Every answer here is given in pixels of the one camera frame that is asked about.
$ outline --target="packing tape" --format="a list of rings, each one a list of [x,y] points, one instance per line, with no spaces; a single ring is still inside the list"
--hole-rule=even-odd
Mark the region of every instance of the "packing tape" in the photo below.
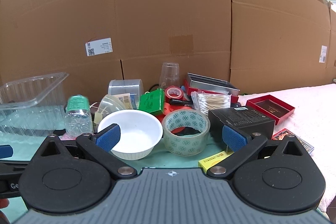
[[[163,143],[168,151],[180,155],[191,156],[201,153],[207,145],[210,121],[208,117],[195,110],[176,110],[162,121]],[[176,136],[171,131],[180,127],[191,127],[200,133],[187,136]]]
[[[170,99],[180,100],[183,98],[183,96],[184,96],[183,90],[177,86],[171,85],[167,87],[165,90],[165,98],[167,103],[169,103]]]

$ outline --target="white towel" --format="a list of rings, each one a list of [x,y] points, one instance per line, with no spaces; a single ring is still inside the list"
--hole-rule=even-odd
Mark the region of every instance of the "white towel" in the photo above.
[[[287,128],[315,147],[312,158],[326,183],[319,209],[326,212],[336,196],[336,84],[245,95],[239,102],[245,105],[248,99],[266,94],[295,107],[293,115],[275,126],[274,133]]]

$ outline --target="clear plastic cup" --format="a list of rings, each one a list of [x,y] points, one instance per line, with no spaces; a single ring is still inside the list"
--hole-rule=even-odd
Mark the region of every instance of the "clear plastic cup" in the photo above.
[[[178,63],[164,62],[162,64],[159,89],[166,89],[171,85],[179,86],[179,71]]]
[[[126,109],[125,105],[113,95],[107,94],[100,101],[98,110],[94,114],[94,122],[99,124],[107,115]]]
[[[141,79],[112,80],[109,84],[109,94],[119,95],[129,93],[133,109],[138,109],[140,96],[143,94]]]

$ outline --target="green bottle label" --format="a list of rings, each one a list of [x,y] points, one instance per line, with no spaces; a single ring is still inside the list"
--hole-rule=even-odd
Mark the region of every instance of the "green bottle label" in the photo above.
[[[71,96],[68,100],[67,111],[79,109],[90,111],[89,99],[82,95]]]

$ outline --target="clear plastic container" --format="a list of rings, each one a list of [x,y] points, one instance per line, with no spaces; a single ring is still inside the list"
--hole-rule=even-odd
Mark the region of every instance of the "clear plastic container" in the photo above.
[[[55,129],[64,129],[62,82],[68,75],[36,76],[0,87],[0,131],[45,137]]]
[[[159,89],[166,89],[171,85],[179,86],[179,71],[178,63],[164,62],[162,64]]]
[[[122,102],[120,102],[113,95],[107,94],[100,101],[98,110],[94,114],[94,122],[99,124],[101,120],[107,115],[124,109],[126,109],[126,107]]]
[[[82,95],[71,96],[65,113],[65,130],[73,137],[93,133],[89,99]]]
[[[141,79],[112,80],[109,84],[110,95],[129,93],[133,109],[139,108],[140,96],[143,94]]]

